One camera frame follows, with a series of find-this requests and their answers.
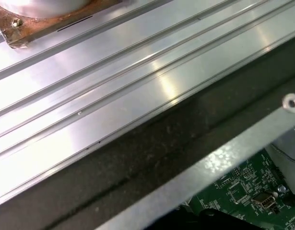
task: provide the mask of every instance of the metal strip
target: metal strip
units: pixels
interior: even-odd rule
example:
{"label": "metal strip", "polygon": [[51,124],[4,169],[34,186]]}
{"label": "metal strip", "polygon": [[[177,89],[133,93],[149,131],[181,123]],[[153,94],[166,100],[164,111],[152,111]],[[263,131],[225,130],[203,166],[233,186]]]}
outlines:
{"label": "metal strip", "polygon": [[178,103],[194,87],[249,56],[262,50],[266,52],[269,45],[295,32],[295,23],[291,22],[295,22],[295,6],[183,65],[166,73],[155,73],[156,78],[139,87],[128,87],[126,92],[111,97],[110,103],[103,104],[95,112],[82,111],[78,113],[82,117],[80,120],[59,127],[55,133],[0,159],[0,175],[4,175],[0,177],[0,203],[26,189],[28,184],[25,182],[34,179],[31,183],[36,183],[59,170],[61,165],[52,168],[57,163],[162,106]]}

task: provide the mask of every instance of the brushed aluminum surface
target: brushed aluminum surface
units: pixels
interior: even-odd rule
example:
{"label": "brushed aluminum surface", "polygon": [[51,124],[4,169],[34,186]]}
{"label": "brushed aluminum surface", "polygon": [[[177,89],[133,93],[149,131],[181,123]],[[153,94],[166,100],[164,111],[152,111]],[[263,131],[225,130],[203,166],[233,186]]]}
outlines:
{"label": "brushed aluminum surface", "polygon": [[91,0],[0,0],[0,6],[30,18],[53,18],[87,5]]}
{"label": "brushed aluminum surface", "polygon": [[136,0],[0,42],[0,204],[291,35],[295,0]]}

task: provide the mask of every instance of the copper bracket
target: copper bracket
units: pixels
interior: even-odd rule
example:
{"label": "copper bracket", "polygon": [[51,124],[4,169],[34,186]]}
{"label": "copper bracket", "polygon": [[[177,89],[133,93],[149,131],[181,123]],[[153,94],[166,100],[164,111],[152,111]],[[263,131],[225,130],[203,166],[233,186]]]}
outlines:
{"label": "copper bracket", "polygon": [[22,48],[35,39],[84,20],[120,2],[122,0],[93,0],[78,11],[49,19],[23,17],[0,7],[0,31],[10,47]]}

